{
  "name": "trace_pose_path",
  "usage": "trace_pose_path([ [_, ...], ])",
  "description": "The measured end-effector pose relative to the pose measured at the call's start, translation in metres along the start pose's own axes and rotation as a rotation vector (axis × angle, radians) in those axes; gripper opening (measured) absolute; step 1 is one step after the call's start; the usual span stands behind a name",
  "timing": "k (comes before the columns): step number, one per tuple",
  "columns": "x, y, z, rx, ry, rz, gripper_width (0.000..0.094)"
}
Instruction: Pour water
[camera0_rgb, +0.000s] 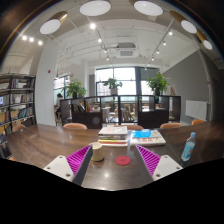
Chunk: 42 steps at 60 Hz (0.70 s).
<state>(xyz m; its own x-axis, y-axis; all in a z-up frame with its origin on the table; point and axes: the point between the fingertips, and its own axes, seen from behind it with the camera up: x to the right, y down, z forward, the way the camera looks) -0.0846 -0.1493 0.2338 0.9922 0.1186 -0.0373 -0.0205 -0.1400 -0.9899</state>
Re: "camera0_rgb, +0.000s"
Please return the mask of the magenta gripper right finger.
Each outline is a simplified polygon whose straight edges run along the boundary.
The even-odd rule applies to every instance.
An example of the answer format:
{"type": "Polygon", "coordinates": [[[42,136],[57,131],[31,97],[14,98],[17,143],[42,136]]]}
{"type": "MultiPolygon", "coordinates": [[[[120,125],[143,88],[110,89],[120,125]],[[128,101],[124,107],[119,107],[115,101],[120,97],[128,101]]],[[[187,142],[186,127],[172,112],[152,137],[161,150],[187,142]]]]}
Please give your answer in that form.
{"type": "Polygon", "coordinates": [[[140,145],[135,146],[135,157],[145,181],[156,181],[182,169],[170,156],[159,156],[140,145]]]}

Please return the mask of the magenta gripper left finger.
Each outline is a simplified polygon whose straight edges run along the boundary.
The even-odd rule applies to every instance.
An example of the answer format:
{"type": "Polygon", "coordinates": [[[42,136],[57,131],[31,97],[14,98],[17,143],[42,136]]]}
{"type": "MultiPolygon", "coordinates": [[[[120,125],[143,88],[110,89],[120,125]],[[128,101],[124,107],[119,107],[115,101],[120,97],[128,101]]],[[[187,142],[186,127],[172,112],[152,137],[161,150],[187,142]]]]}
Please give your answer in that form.
{"type": "Polygon", "coordinates": [[[92,154],[92,146],[88,145],[69,156],[57,156],[44,167],[44,170],[80,186],[92,154]]]}

